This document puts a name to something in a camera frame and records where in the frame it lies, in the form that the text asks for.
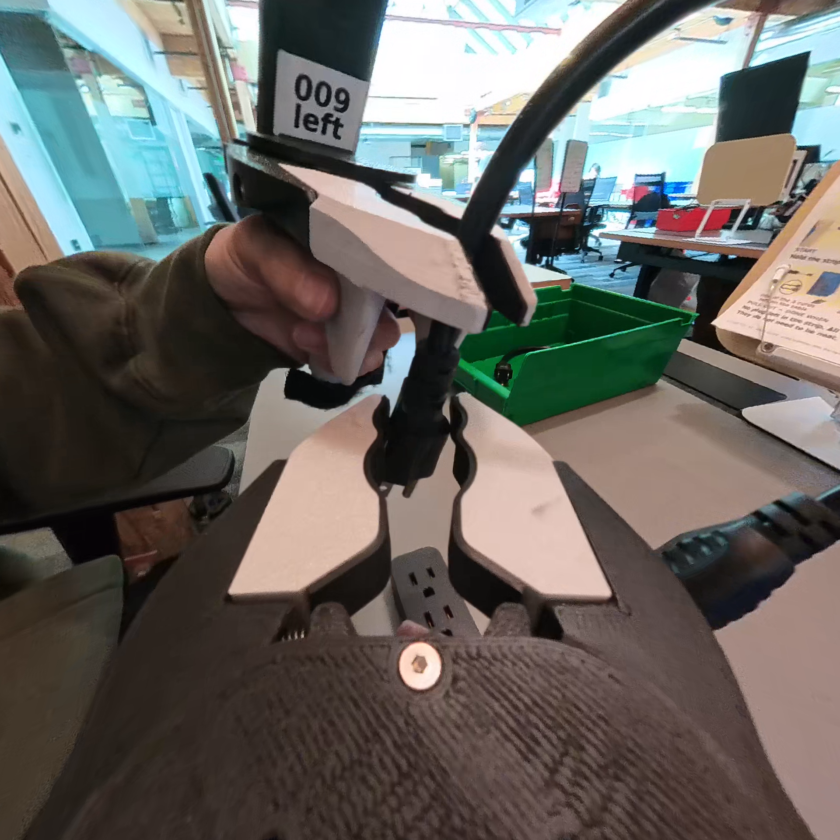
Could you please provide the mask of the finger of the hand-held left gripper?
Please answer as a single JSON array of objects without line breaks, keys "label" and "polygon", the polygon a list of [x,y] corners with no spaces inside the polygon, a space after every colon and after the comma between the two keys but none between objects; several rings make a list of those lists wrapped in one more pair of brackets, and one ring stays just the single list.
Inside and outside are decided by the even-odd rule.
[{"label": "finger of the hand-held left gripper", "polygon": [[458,252],[466,258],[490,310],[519,327],[530,323],[538,305],[536,292],[508,238],[496,224],[480,234],[475,245],[465,245],[461,227],[469,202],[417,190],[408,184],[383,185],[377,192],[388,203],[455,238]]},{"label": "finger of the hand-held left gripper", "polygon": [[488,305],[457,239],[373,187],[308,170],[313,194],[309,247],[345,286],[333,333],[375,325],[384,301],[466,333],[477,333]]}]

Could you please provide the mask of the desk with dark legs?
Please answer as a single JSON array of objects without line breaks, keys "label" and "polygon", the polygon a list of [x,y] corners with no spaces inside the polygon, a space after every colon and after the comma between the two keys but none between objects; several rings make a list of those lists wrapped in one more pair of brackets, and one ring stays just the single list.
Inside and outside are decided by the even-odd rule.
[{"label": "desk with dark legs", "polygon": [[695,237],[656,228],[629,228],[601,233],[600,238],[618,243],[617,260],[639,267],[633,295],[648,299],[657,270],[740,282],[770,246],[768,232],[758,230],[756,235],[759,238],[732,237],[723,230],[714,236]]}]

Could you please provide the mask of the brown wooden panel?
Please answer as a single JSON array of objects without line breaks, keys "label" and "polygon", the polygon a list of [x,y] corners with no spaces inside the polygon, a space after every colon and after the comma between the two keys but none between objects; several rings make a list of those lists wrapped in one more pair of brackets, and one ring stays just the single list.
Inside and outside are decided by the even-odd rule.
[{"label": "brown wooden panel", "polygon": [[119,556],[130,583],[176,559],[194,540],[193,497],[156,502],[114,516]]}]

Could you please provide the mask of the person's left hand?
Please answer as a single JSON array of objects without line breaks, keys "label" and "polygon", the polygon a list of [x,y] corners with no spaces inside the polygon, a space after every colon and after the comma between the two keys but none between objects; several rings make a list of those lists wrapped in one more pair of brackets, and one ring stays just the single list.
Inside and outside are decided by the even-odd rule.
[{"label": "person's left hand", "polygon": [[206,278],[234,319],[297,364],[331,374],[326,324],[340,309],[340,279],[293,239],[252,216],[206,247]]}]

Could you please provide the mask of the person's left forearm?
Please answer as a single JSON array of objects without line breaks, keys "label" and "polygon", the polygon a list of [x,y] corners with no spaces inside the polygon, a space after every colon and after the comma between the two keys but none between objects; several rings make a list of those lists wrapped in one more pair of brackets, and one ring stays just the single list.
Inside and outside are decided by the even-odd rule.
[{"label": "person's left forearm", "polygon": [[296,366],[207,281],[220,226],[160,261],[94,251],[31,266],[1,317],[2,517],[162,476],[249,419]]}]

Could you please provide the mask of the white stand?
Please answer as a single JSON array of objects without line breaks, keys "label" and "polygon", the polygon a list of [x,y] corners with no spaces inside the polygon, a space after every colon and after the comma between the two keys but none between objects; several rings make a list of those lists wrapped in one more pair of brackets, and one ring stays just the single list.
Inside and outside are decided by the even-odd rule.
[{"label": "white stand", "polygon": [[821,396],[744,408],[742,418],[782,442],[839,470],[839,402]]}]

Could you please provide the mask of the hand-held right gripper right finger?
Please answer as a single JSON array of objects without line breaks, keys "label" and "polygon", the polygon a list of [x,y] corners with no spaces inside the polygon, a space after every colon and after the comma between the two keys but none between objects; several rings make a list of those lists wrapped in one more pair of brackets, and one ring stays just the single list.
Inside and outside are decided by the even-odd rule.
[{"label": "hand-held right gripper right finger", "polygon": [[505,603],[600,605],[611,587],[549,453],[474,396],[449,404],[458,483],[448,574],[491,616]]}]

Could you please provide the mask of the green plastic bin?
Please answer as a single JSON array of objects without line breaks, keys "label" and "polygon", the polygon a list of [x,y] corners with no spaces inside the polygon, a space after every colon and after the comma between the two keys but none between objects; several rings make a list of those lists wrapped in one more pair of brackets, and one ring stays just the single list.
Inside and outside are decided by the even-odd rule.
[{"label": "green plastic bin", "polygon": [[696,314],[572,283],[536,290],[527,326],[498,312],[460,345],[455,384],[519,426],[658,382]]}]

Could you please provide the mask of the beige board on stand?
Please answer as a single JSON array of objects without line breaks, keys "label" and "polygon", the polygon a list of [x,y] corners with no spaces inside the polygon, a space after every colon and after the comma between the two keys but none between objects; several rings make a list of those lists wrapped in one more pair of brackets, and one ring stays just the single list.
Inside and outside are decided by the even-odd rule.
[{"label": "beige board on stand", "polygon": [[749,210],[767,207],[781,196],[796,151],[789,133],[714,143],[700,168],[696,201],[706,209],[694,234],[703,238],[717,211],[738,209],[733,230],[739,229]]}]

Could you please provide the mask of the black mesh office chair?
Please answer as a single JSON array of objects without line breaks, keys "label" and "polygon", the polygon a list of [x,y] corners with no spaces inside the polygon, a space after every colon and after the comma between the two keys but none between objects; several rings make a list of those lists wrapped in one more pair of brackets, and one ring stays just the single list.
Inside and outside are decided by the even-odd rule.
[{"label": "black mesh office chair", "polygon": [[591,247],[589,240],[596,229],[603,227],[601,217],[611,202],[615,185],[614,176],[586,178],[581,181],[577,192],[563,195],[563,209],[570,209],[580,215],[574,226],[573,242],[581,261],[585,261],[591,253],[597,254],[598,260],[603,260],[601,250]]}]

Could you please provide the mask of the red plastic bin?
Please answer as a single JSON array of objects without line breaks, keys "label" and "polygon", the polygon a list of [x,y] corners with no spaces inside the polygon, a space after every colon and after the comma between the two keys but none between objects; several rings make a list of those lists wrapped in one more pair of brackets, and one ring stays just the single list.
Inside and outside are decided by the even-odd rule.
[{"label": "red plastic bin", "polygon": [[672,206],[658,211],[655,227],[670,234],[696,235],[700,230],[702,235],[707,235],[723,229],[731,215],[729,207]]}]

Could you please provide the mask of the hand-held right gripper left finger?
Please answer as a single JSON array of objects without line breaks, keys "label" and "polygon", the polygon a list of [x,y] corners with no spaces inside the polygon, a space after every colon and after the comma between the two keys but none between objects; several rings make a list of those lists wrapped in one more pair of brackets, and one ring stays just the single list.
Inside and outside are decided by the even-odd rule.
[{"label": "hand-held right gripper left finger", "polygon": [[228,587],[232,602],[330,602],[354,614],[382,593],[391,547],[373,474],[389,414],[387,397],[367,396],[292,451]]}]

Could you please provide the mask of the black monitor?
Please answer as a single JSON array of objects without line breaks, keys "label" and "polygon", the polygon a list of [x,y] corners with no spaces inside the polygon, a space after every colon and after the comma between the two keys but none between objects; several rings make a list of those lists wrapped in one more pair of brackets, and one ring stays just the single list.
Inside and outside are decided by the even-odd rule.
[{"label": "black monitor", "polygon": [[791,133],[810,57],[806,51],[722,76],[715,143]]}]

